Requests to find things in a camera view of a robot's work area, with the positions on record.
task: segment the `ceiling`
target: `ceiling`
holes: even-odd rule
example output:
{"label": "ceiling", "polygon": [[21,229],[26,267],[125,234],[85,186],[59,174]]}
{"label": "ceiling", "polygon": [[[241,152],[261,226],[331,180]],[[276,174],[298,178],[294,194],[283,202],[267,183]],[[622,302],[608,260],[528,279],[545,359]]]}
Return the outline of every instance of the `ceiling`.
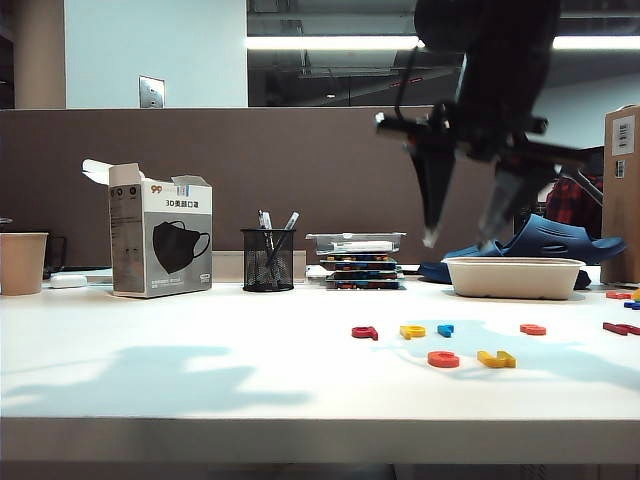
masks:
{"label": "ceiling", "polygon": [[[415,0],[247,0],[247,34],[415,35],[414,6]],[[564,0],[559,34],[638,35],[640,2]],[[408,52],[249,51],[247,58],[250,105],[392,105]],[[404,103],[452,96],[461,62],[457,54],[419,54]],[[636,72],[637,53],[554,52],[547,86]]]}

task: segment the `clothing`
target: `clothing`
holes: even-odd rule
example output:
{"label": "clothing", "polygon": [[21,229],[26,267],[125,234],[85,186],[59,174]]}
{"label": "clothing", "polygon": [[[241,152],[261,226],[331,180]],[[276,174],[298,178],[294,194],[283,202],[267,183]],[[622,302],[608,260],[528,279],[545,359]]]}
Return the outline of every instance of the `clothing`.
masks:
{"label": "clothing", "polygon": [[[602,191],[602,177],[585,175]],[[584,227],[592,238],[602,236],[602,207],[576,182],[560,177],[546,200],[545,217],[555,222]]]}

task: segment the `ceiling light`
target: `ceiling light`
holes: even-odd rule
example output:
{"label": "ceiling light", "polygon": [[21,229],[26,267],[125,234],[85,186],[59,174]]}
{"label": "ceiling light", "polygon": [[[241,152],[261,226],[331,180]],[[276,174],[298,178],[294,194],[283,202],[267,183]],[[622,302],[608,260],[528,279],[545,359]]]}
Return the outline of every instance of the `ceiling light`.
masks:
{"label": "ceiling light", "polygon": [[[248,50],[411,50],[416,36],[247,37]],[[554,50],[640,50],[640,36],[560,36]]]}
{"label": "ceiling light", "polygon": [[640,50],[640,37],[556,37],[554,50]]}
{"label": "ceiling light", "polygon": [[411,50],[416,36],[247,37],[248,50]]}

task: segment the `barcode label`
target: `barcode label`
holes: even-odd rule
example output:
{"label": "barcode label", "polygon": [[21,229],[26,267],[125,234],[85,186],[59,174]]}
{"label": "barcode label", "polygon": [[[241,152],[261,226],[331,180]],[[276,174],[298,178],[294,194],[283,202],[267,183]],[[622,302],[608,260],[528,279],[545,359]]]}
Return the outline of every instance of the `barcode label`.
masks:
{"label": "barcode label", "polygon": [[616,160],[616,178],[624,178],[626,160]]}
{"label": "barcode label", "polygon": [[613,121],[613,131],[611,139],[613,155],[628,155],[634,151],[634,133],[636,122],[633,115],[629,117],[617,118]]}

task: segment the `cable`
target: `cable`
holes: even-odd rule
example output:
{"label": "cable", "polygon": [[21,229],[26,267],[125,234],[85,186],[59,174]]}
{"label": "cable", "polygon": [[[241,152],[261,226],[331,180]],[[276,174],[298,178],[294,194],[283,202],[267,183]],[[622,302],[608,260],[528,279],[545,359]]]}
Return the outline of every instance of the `cable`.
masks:
{"label": "cable", "polygon": [[393,107],[396,112],[396,116],[400,120],[404,120],[402,113],[400,112],[400,103],[402,103],[402,97],[404,96],[404,89],[409,82],[409,75],[411,74],[411,70],[413,70],[413,62],[416,59],[416,53],[418,52],[418,46],[416,45],[413,50],[411,50],[411,54],[409,55],[409,61],[407,62],[407,68],[404,70],[404,75],[402,76],[402,80],[400,81],[400,86],[398,88],[398,94],[396,95],[396,104]]}

